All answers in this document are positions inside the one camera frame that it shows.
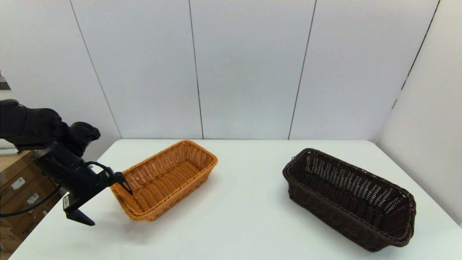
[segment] cable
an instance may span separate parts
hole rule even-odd
[[[61,188],[61,185],[58,185],[56,187],[56,189],[50,195],[48,195],[46,198],[42,199],[39,203],[35,204],[34,206],[32,206],[32,207],[30,207],[30,208],[28,208],[26,210],[21,210],[21,211],[14,212],[14,213],[0,214],[0,217],[13,217],[13,216],[17,216],[17,215],[27,213],[27,212],[37,208],[38,206],[42,205],[45,201],[49,200],[53,195],[55,195],[58,192],[59,188]]]

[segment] basket rim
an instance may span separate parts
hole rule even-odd
[[[409,200],[410,206],[412,206],[415,209],[415,200],[414,200],[414,197],[413,197],[413,195],[411,193],[409,193],[407,190],[399,187],[398,185],[389,182],[388,180],[386,180],[386,179],[384,179],[382,177],[374,175],[373,173],[370,173],[370,172],[368,172],[368,171],[366,171],[366,170],[364,170],[362,168],[359,168],[359,167],[354,166],[352,164],[349,164],[349,163],[347,163],[345,161],[342,161],[342,160],[340,160],[338,158],[332,157],[332,156],[330,156],[330,155],[328,155],[328,154],[326,154],[326,153],[324,153],[322,151],[312,149],[312,148],[306,148],[306,149],[302,150],[298,155],[296,155],[295,157],[292,158],[292,160],[284,167],[284,169],[282,171],[282,173],[283,173],[283,175],[284,175],[284,177],[285,177],[285,179],[287,181],[291,182],[292,184],[295,184],[296,186],[298,186],[299,188],[305,190],[308,193],[316,195],[323,202],[326,202],[326,203],[338,208],[339,210],[341,210],[341,212],[343,214],[348,215],[351,220],[353,220],[354,222],[356,222],[358,224],[361,224],[361,225],[365,226],[370,232],[373,232],[373,233],[379,235],[381,237],[381,239],[385,240],[388,244],[398,246],[398,247],[399,246],[405,246],[405,245],[408,244],[410,238],[413,235],[412,222],[413,222],[413,220],[415,218],[415,212],[416,212],[415,210],[413,210],[413,212],[411,212],[411,214],[410,214],[410,218],[409,218],[409,220],[408,220],[408,222],[406,224],[406,231],[403,232],[403,235],[398,236],[398,237],[391,236],[388,233],[383,232],[383,231],[379,230],[378,228],[376,228],[375,226],[371,225],[370,223],[366,222],[362,218],[359,218],[354,213],[346,210],[344,207],[340,206],[336,202],[331,201],[330,199],[326,198],[322,194],[312,190],[308,186],[304,185],[303,183],[300,183],[295,178],[293,178],[291,176],[291,174],[289,173],[289,170],[292,168],[293,164],[297,160],[302,158],[303,155],[305,155],[305,153],[307,153],[309,151],[316,152],[318,154],[322,154],[323,156],[326,156],[328,160],[331,160],[331,161],[334,160],[335,162],[340,163],[343,166],[346,166],[346,167],[348,167],[348,168],[350,168],[350,169],[352,169],[354,171],[357,171],[358,174],[363,174],[363,175],[365,175],[366,177],[369,177],[369,178],[375,178],[375,179],[383,182],[383,184],[390,186],[390,188],[397,189],[397,190],[401,191],[402,193],[405,193],[406,198]]]
[[[178,187],[177,189],[175,189],[172,193],[170,193],[167,197],[165,197],[164,199],[162,199],[161,201],[157,202],[157,204],[155,204],[152,208],[146,210],[146,211],[142,211],[141,213],[135,213],[133,211],[133,209],[128,206],[123,200],[120,200],[118,199],[120,197],[120,194],[118,192],[118,190],[114,187],[114,186],[111,186],[111,191],[113,193],[115,193],[117,195],[117,200],[119,201],[119,203],[123,204],[123,209],[125,211],[129,211],[131,215],[133,215],[134,217],[138,218],[138,219],[142,219],[146,216],[148,216],[150,213],[152,213],[154,210],[156,210],[160,205],[162,205],[163,203],[165,203],[167,200],[169,200],[172,196],[176,195],[177,193],[179,193],[181,190],[183,190],[185,187],[187,187],[191,182],[193,182],[194,180],[196,180],[197,178],[200,178],[202,177],[206,172],[212,170],[217,164],[218,164],[218,158],[217,156],[215,156],[214,154],[212,154],[210,151],[208,151],[207,149],[203,148],[202,146],[200,146],[199,144],[191,141],[191,140],[181,140],[169,147],[167,147],[166,149],[164,150],[161,150],[159,151],[158,153],[144,159],[143,161],[131,166],[130,168],[126,169],[125,171],[123,171],[122,173],[125,175],[125,172],[128,172],[128,171],[131,171],[143,164],[146,164],[147,162],[149,162],[150,160],[153,160],[155,159],[156,157],[164,154],[164,153],[168,153],[170,150],[180,146],[180,145],[183,145],[183,144],[190,144],[190,145],[193,145],[195,146],[196,148],[200,149],[202,152],[206,153],[207,155],[209,155],[210,157],[212,157],[212,162],[206,166],[205,168],[203,168],[202,170],[200,170],[194,177],[190,178],[187,182],[183,183],[180,187]]]

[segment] panel seam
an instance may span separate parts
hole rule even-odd
[[[201,118],[202,139],[204,139],[204,126],[202,124],[201,94],[199,93],[199,76],[197,75],[196,47],[194,44],[193,15],[191,13],[191,0],[188,0],[189,20],[191,21],[191,36],[193,38],[194,68],[196,70],[197,100],[199,101],[199,116]]]
[[[311,16],[311,23],[310,23],[310,30],[308,32],[308,39],[306,40],[305,56],[303,57],[302,71],[300,72],[300,80],[298,81],[297,95],[295,97],[295,104],[293,106],[292,120],[290,122],[290,128],[289,128],[289,136],[287,137],[288,140],[290,140],[290,134],[292,132],[293,118],[295,116],[295,108],[297,107],[298,93],[300,92],[300,84],[302,83],[302,76],[303,76],[303,69],[305,67],[306,54],[308,52],[308,44],[310,43],[311,29],[313,28],[313,21],[315,19],[316,3],[317,3],[317,0],[315,0],[315,5],[313,7],[313,14]]]
[[[436,4],[435,12],[433,12],[432,19],[430,20],[430,23],[429,23],[429,25],[428,25],[427,31],[425,32],[424,38],[422,39],[422,43],[420,43],[419,50],[417,51],[417,54],[416,54],[416,56],[415,56],[415,58],[414,58],[414,61],[412,62],[411,68],[409,69],[409,72],[407,73],[407,76],[406,76],[406,78],[405,78],[405,80],[404,80],[404,82],[403,82],[403,85],[401,86],[401,90],[400,90],[400,92],[399,92],[399,94],[398,94],[398,97],[396,97],[395,102],[393,103],[393,106],[391,107],[390,112],[388,113],[387,120],[385,120],[385,123],[383,124],[383,127],[382,127],[382,129],[380,130],[380,133],[377,135],[377,137],[376,137],[376,139],[375,139],[375,142],[374,142],[375,144],[377,144],[378,140],[380,139],[380,137],[382,136],[383,132],[385,131],[385,126],[387,125],[387,122],[388,122],[388,120],[390,119],[390,115],[391,115],[393,109],[395,108],[396,103],[398,103],[398,99],[399,99],[400,96],[401,96],[401,93],[402,93],[402,90],[403,90],[403,88],[404,88],[404,85],[406,84],[407,79],[409,78],[409,75],[411,74],[411,71],[412,71],[412,69],[414,68],[415,61],[417,60],[417,57],[419,56],[420,50],[422,49],[422,46],[424,45],[425,39],[427,38],[428,31],[430,30],[430,27],[431,27],[431,25],[432,25],[433,19],[435,18],[435,14],[436,14],[436,11],[438,10],[439,3],[440,3],[440,0],[438,0],[438,3]]]
[[[90,51],[88,50],[88,46],[86,45],[85,38],[84,38],[84,35],[82,33],[82,29],[80,28],[79,21],[77,20],[77,15],[75,14],[74,6],[72,5],[72,0],[69,0],[69,3],[71,4],[72,12],[74,13],[75,21],[77,22],[77,26],[79,28],[80,35],[81,35],[82,40],[84,42],[85,49],[86,49],[86,51],[88,53],[88,57],[90,58],[91,65],[93,66],[93,70],[95,71],[96,78],[98,79],[99,87],[101,88],[101,91],[103,92],[104,99],[106,100],[106,103],[108,104],[109,112],[111,113],[112,119],[114,120],[115,127],[117,128],[117,132],[119,133],[119,136],[122,139],[122,134],[120,133],[120,129],[119,129],[119,126],[117,125],[116,118],[114,117],[114,113],[112,112],[111,106],[109,105],[108,98],[106,97],[106,93],[104,92],[103,85],[101,84],[101,81],[100,81],[99,76],[98,76],[98,72],[96,71],[96,68],[95,68],[95,64],[93,63],[93,60],[92,60],[91,55],[90,55]]]

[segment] dark brown wicker basket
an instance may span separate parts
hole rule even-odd
[[[283,174],[295,203],[371,252],[403,247],[414,234],[412,194],[370,172],[305,149]]]

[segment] orange wicker basket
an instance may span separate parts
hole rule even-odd
[[[123,172],[133,195],[119,184],[111,190],[131,219],[153,221],[204,183],[217,163],[212,153],[183,140]]]

